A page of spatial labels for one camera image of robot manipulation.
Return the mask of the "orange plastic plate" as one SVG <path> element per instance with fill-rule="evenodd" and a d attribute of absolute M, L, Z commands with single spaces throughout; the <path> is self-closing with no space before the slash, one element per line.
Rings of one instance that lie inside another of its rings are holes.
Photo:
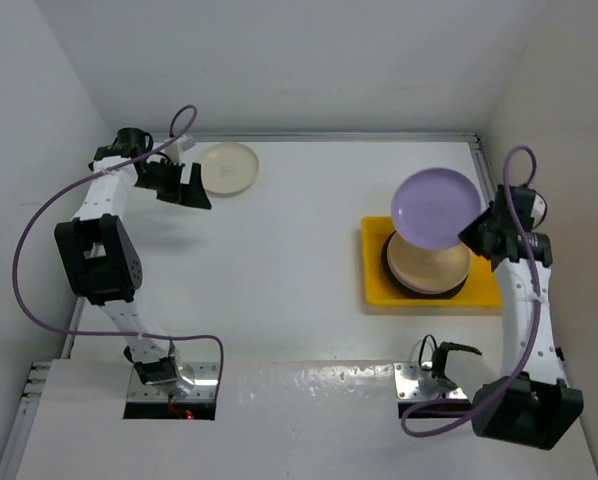
<path fill-rule="evenodd" d="M 445 250 L 421 249 L 394 234 L 388 242 L 387 261 L 393 275 L 408 288 L 441 293 L 467 279 L 471 253 L 463 244 Z"/>

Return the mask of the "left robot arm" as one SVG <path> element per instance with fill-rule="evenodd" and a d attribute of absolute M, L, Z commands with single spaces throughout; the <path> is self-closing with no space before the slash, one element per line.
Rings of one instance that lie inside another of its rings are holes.
<path fill-rule="evenodd" d="M 193 144 L 183 136 L 150 161 L 145 155 L 154 146 L 152 136 L 138 128 L 119 130 L 112 144 L 95 152 L 89 167 L 97 177 L 82 205 L 54 230 L 73 292 L 99 307 L 124 334 L 124 355 L 141 383 L 175 398 L 192 392 L 194 371 L 180 360 L 174 341 L 139 309 L 143 267 L 122 216 L 135 187 L 154 191 L 162 202 L 210 209 L 200 165 L 192 165 L 188 182 L 181 180 L 182 157 Z"/>

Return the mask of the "pink plastic plate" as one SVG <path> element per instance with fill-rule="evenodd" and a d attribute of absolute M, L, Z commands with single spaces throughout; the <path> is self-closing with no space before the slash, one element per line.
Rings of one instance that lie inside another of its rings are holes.
<path fill-rule="evenodd" d="M 409 298 L 414 298 L 414 299 L 428 299 L 428 298 L 430 298 L 430 299 L 450 299 L 450 298 L 453 298 L 454 296 L 456 296 L 463 289 L 465 283 L 467 282 L 467 278 L 465 278 L 463 281 L 461 281 L 456 286 L 446 289 L 446 290 L 443 290 L 443 291 L 439 291 L 439 292 L 430 292 L 430 291 L 414 289 L 411 286 L 403 284 L 397 278 L 397 276 L 393 273 L 393 271 L 390 268 L 389 261 L 388 261 L 388 254 L 385 251 L 382 252 L 381 262 L 382 262 L 383 274 L 387 278 L 388 283 L 392 287 L 397 289 L 400 293 L 402 293 L 403 295 L 405 295 L 406 297 L 409 297 Z"/>

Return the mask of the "purple plastic plate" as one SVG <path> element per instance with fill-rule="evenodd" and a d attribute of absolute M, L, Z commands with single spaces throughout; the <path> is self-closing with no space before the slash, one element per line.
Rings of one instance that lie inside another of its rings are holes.
<path fill-rule="evenodd" d="M 407 243 L 425 250 L 447 250 L 482 212 L 478 189 L 448 168 L 421 170 L 402 182 L 391 200 L 391 220 Z"/>

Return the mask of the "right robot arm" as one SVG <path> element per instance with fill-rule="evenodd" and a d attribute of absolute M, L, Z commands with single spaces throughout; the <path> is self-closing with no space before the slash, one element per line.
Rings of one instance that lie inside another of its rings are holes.
<path fill-rule="evenodd" d="M 557 444 L 584 406 L 582 392 L 567 383 L 553 338 L 551 242 L 534 230 L 546 212 L 536 191 L 500 186 L 486 211 L 460 233 L 473 253 L 489 261 L 498 286 L 502 364 L 494 373 L 477 348 L 443 342 L 430 373 L 468 396 L 477 436 L 541 450 Z"/>

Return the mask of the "cream plastic plate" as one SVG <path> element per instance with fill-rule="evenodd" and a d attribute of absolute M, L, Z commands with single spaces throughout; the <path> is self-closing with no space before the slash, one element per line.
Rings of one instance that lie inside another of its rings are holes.
<path fill-rule="evenodd" d="M 201 178 L 207 192 L 220 196 L 247 190 L 257 180 L 260 161 L 248 146 L 236 142 L 219 143 L 198 157 Z"/>

